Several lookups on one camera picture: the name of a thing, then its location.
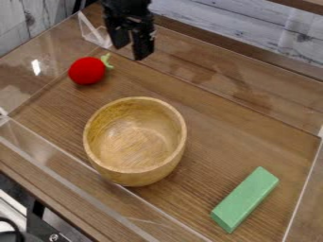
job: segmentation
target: wooden table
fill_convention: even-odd
[[[84,14],[102,24],[99,6]],[[112,50],[115,70],[92,86],[76,86],[66,73],[76,58],[106,53],[83,40],[78,16],[0,60],[0,106],[10,113],[0,119],[2,172],[99,241],[281,241],[321,144],[322,84],[158,30],[155,54],[135,62],[130,48]],[[91,169],[82,131],[103,104],[136,95],[178,108],[188,146],[167,179],[126,189]],[[210,212],[258,166],[281,185],[227,234]],[[322,231],[322,216],[307,215],[299,222],[310,235],[294,241]]]

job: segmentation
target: green block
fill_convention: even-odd
[[[258,167],[212,210],[211,218],[229,233],[235,231],[278,183],[279,179]]]

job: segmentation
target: wooden bowl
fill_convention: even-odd
[[[124,186],[162,180],[186,147],[187,127],[178,110],[150,97],[128,97],[103,106],[87,122],[83,143],[103,177]]]

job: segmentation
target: red strawberry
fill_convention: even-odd
[[[108,64],[110,54],[102,56],[102,59],[86,57],[74,62],[68,70],[70,78],[79,85],[88,85],[99,82],[104,78],[106,68],[114,67]]]

